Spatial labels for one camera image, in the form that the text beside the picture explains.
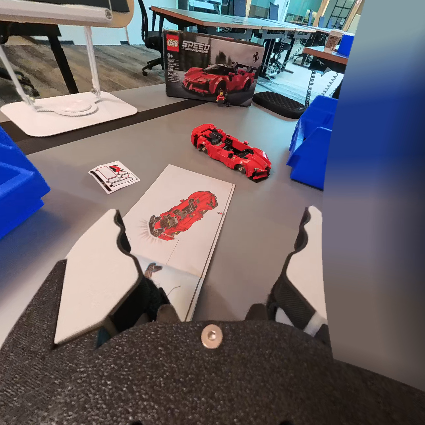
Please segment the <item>grey-top side desk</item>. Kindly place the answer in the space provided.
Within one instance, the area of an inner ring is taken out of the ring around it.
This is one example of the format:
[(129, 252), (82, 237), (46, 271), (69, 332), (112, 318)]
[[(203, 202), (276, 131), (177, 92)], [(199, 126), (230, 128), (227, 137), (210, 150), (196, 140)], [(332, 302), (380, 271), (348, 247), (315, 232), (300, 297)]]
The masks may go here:
[(67, 58), (58, 39), (58, 37), (61, 36), (61, 32), (59, 30), (58, 25), (1, 21), (1, 45), (5, 44), (12, 36), (19, 36), (26, 39), (28, 39), (29, 37), (36, 36), (47, 37), (51, 50), (56, 59), (56, 63), (59, 67), (59, 70), (61, 71), (61, 75), (68, 89), (68, 92), (70, 94), (76, 94), (79, 92), (72, 71), (69, 67)]

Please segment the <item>black quilted pad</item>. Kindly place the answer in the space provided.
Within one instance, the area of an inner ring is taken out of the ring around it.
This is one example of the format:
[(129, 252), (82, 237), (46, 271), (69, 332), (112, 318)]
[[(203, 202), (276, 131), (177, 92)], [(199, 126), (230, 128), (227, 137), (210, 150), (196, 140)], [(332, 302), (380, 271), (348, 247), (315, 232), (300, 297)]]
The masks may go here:
[(307, 109), (304, 104), (271, 91), (255, 93), (252, 101), (269, 111), (289, 119), (299, 119)]

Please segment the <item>paper coffee cup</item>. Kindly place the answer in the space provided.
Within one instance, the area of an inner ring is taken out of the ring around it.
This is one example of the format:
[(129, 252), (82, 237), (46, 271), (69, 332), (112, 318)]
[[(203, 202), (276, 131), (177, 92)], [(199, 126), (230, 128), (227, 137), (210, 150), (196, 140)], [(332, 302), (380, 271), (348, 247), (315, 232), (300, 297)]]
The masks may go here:
[(332, 29), (328, 35), (328, 38), (324, 47), (324, 52), (331, 54), (334, 51), (336, 51), (336, 47), (337, 45), (339, 45), (343, 35), (344, 35), (344, 32), (342, 30)]

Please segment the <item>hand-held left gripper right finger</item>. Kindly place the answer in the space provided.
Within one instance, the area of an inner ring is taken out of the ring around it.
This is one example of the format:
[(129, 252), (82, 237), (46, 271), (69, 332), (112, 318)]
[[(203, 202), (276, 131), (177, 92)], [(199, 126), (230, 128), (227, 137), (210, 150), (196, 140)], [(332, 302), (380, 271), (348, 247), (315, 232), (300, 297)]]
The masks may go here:
[(323, 283), (322, 213), (315, 206), (305, 209), (286, 278), (291, 300), (285, 305), (285, 314), (291, 324), (311, 336), (325, 336), (328, 322)]

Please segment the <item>black office chair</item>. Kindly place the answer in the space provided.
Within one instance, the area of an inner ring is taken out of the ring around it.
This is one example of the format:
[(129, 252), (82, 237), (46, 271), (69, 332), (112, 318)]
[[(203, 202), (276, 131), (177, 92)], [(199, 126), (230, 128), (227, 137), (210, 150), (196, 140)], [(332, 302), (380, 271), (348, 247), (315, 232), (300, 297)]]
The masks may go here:
[(147, 76), (146, 70), (151, 70), (153, 67), (160, 65), (164, 70), (164, 51), (163, 51), (163, 23), (164, 18), (159, 17), (159, 27), (155, 30), (157, 13), (152, 11), (152, 28), (148, 29), (148, 17), (146, 7), (142, 0), (138, 1), (141, 10), (141, 38), (146, 48), (156, 50), (160, 53), (160, 57), (147, 62), (147, 65), (142, 68), (142, 75)]

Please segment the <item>blue plastic storage bin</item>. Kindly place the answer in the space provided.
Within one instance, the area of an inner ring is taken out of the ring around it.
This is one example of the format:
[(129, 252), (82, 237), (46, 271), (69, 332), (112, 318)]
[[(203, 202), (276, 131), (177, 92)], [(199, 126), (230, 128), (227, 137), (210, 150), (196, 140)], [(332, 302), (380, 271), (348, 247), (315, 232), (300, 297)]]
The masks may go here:
[(318, 95), (298, 120), (286, 163), (292, 180), (323, 190), (337, 103)]
[(50, 187), (11, 137), (0, 129), (0, 237), (44, 205)]

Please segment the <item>lego sticker sheet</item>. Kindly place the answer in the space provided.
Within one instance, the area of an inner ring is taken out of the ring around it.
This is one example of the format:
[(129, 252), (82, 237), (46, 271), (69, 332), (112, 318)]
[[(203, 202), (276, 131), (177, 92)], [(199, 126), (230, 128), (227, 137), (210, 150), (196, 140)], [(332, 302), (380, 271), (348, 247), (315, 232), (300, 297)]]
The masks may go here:
[(119, 160), (98, 165), (88, 171), (88, 174), (108, 195), (140, 181), (140, 178)]

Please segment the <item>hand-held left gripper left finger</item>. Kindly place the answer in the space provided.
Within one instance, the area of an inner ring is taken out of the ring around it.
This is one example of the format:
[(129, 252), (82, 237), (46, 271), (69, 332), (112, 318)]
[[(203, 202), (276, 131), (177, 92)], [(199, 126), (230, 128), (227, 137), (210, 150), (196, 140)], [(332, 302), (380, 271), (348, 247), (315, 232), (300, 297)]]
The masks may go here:
[(119, 333), (112, 315), (143, 279), (131, 253), (119, 210), (110, 209), (66, 256), (54, 343), (60, 345), (104, 328)]

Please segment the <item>red lego car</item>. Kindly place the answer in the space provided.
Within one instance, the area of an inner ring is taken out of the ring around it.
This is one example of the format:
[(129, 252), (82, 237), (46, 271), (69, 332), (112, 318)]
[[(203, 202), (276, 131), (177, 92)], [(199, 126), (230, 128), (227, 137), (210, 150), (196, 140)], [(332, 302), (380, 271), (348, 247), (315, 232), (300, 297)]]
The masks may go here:
[(191, 133), (191, 143), (211, 159), (254, 181), (270, 175), (272, 163), (264, 151), (249, 146), (247, 141), (240, 141), (226, 134), (213, 124), (195, 127)]

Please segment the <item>small blue storage bin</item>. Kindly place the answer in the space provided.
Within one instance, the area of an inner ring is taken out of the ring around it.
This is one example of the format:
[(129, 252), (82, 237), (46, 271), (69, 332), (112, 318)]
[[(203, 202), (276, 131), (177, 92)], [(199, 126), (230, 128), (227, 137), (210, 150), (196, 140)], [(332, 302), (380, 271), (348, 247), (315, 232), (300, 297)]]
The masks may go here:
[(354, 41), (354, 34), (343, 34), (337, 53), (344, 57), (349, 57)]

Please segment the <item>white tabletop stand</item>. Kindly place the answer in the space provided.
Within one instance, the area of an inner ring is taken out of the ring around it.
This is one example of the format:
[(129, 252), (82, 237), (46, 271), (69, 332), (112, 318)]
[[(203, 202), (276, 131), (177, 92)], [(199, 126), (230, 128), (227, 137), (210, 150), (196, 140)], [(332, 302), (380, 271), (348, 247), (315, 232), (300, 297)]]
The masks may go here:
[[(42, 1), (1, 1), (1, 21), (16, 23), (60, 24), (63, 18), (76, 18), (87, 22), (108, 22), (109, 9), (44, 3)], [(21, 102), (1, 106), (1, 114), (18, 126), (25, 134), (46, 137), (77, 130), (91, 125), (134, 115), (137, 109), (114, 95), (101, 91), (92, 42), (93, 26), (84, 30), (92, 88), (89, 92), (68, 94), (35, 100), (24, 92), (12, 66), (1, 47), (1, 60), (15, 86)]]

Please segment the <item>lego set cardboard box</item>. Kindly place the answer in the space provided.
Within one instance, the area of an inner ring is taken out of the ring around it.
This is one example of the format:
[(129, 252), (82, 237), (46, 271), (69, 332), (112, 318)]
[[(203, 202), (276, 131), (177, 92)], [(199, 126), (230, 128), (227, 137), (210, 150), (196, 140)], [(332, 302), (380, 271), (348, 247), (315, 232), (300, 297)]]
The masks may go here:
[(249, 107), (262, 65), (262, 45), (228, 37), (163, 30), (164, 77), (169, 97)]

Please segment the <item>lego instruction booklet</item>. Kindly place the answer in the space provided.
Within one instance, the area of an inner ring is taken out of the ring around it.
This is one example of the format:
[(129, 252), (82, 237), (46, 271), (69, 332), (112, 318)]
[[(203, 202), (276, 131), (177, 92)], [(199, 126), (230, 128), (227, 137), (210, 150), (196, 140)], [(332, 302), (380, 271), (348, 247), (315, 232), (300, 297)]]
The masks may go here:
[(124, 216), (131, 253), (191, 321), (235, 184), (169, 164)]

